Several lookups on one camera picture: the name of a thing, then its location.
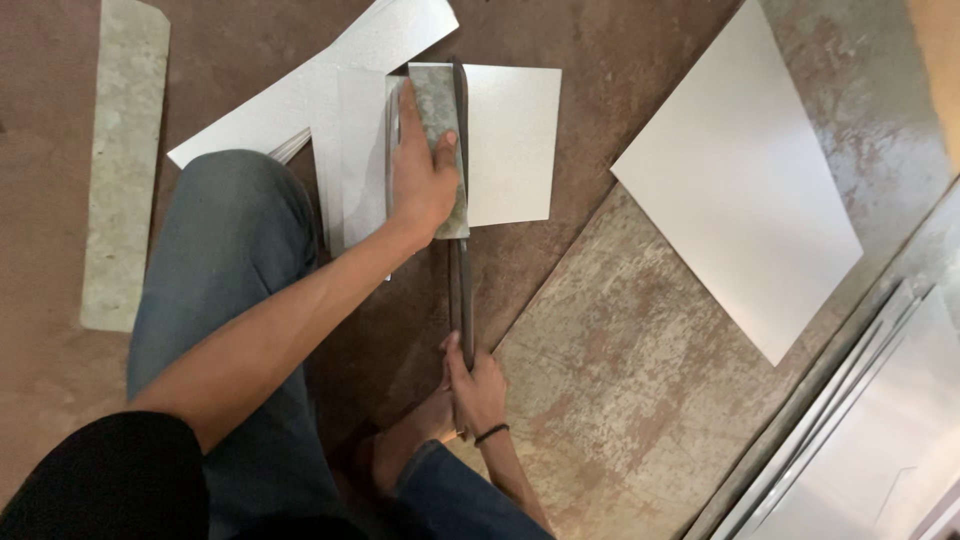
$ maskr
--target knee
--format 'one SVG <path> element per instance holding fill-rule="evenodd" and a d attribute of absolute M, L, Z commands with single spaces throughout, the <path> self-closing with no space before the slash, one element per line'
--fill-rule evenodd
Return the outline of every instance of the knee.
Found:
<path fill-rule="evenodd" d="M 178 195 L 222 217 L 246 221 L 251 213 L 299 204 L 297 180 L 278 161 L 251 150 L 224 150 L 190 161 Z"/>
<path fill-rule="evenodd" d="M 180 175 L 191 187 L 212 194 L 251 196 L 294 182 L 290 171 L 273 158 L 252 150 L 224 150 L 190 161 Z"/>

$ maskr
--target right hand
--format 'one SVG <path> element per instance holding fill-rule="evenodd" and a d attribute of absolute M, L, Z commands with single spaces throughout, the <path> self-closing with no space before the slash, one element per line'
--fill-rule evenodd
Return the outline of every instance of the right hand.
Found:
<path fill-rule="evenodd" d="M 402 224 L 420 248 L 449 217 L 456 201 L 460 172 L 457 170 L 457 135 L 440 135 L 430 155 L 417 95 L 408 79 L 400 92 L 400 142 L 392 156 L 394 209 L 391 219 Z"/>
<path fill-rule="evenodd" d="M 507 382 L 500 372 L 499 362 L 487 353 L 477 352 L 471 373 L 464 363 L 459 332 L 451 332 L 443 346 L 454 406 L 469 432 L 476 437 L 504 424 Z"/>

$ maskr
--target metal tool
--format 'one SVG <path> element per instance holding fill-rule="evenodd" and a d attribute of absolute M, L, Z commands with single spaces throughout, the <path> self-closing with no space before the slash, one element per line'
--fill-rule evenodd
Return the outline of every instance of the metal tool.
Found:
<path fill-rule="evenodd" d="M 457 102 L 457 123 L 460 129 L 460 152 L 464 191 L 468 193 L 468 139 L 467 139 L 467 73 L 456 59 L 453 64 L 453 94 Z M 473 369 L 473 278 L 470 274 L 469 238 L 453 238 L 449 246 L 450 327 L 460 331 L 460 346 L 464 351 L 467 369 Z"/>

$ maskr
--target leg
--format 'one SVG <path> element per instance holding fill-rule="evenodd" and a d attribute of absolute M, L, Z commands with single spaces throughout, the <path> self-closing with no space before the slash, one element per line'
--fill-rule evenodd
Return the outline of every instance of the leg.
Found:
<path fill-rule="evenodd" d="M 446 449 L 456 436 L 452 392 L 441 382 L 373 440 L 372 479 L 438 538 L 549 539 L 530 516 Z"/>
<path fill-rule="evenodd" d="M 424 443 L 410 458 L 396 493 L 439 538 L 553 538 L 436 440 Z"/>
<path fill-rule="evenodd" d="M 306 193 L 278 162 L 240 150 L 191 161 L 144 282 L 128 397 L 227 321 L 307 275 L 316 242 Z M 205 458 L 204 474 L 211 538 L 339 504 L 302 366 Z"/>

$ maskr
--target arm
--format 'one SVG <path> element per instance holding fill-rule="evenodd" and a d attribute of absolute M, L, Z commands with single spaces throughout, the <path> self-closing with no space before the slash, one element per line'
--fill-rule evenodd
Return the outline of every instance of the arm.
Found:
<path fill-rule="evenodd" d="M 477 436 L 504 424 L 507 383 L 498 362 L 493 356 L 477 353 L 471 373 L 464 363 L 459 335 L 450 335 L 444 346 L 456 411 L 464 416 L 468 430 Z M 553 535 L 537 493 L 523 473 L 510 432 L 501 430 L 485 439 L 480 443 L 480 453 L 490 471 L 491 483 Z"/>
<path fill-rule="evenodd" d="M 453 208 L 456 137 L 436 158 L 409 81 L 400 96 L 394 214 L 342 256 L 242 313 L 167 367 L 131 409 L 181 418 L 204 453 L 247 419 L 388 274 L 425 247 Z"/>

